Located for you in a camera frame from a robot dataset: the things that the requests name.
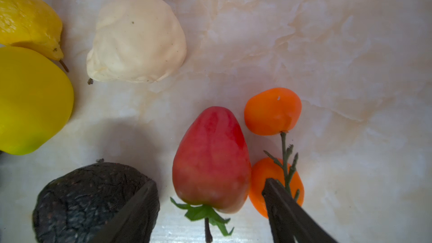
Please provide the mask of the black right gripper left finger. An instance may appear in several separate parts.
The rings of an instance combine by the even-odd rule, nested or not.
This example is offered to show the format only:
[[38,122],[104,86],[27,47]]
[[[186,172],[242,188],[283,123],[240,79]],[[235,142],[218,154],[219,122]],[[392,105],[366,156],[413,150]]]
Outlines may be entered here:
[[156,182],[147,181],[108,224],[90,240],[92,243],[148,243],[160,210]]

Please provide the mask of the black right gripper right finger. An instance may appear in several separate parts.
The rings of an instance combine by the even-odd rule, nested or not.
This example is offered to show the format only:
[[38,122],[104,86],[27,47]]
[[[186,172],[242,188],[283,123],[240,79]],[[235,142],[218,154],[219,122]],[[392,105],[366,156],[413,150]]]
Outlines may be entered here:
[[275,243],[336,243],[279,181],[266,179],[262,195]]

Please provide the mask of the red strawberry fruit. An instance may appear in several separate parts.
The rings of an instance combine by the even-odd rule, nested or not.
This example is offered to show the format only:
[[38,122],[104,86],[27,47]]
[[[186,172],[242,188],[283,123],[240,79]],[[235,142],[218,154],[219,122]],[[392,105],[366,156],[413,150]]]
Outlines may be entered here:
[[205,109],[190,125],[174,157],[172,180],[182,200],[171,202],[186,211],[189,221],[204,220],[205,240],[213,241],[210,226],[232,235],[229,219],[246,202],[252,178],[248,147],[234,114],[227,108]]

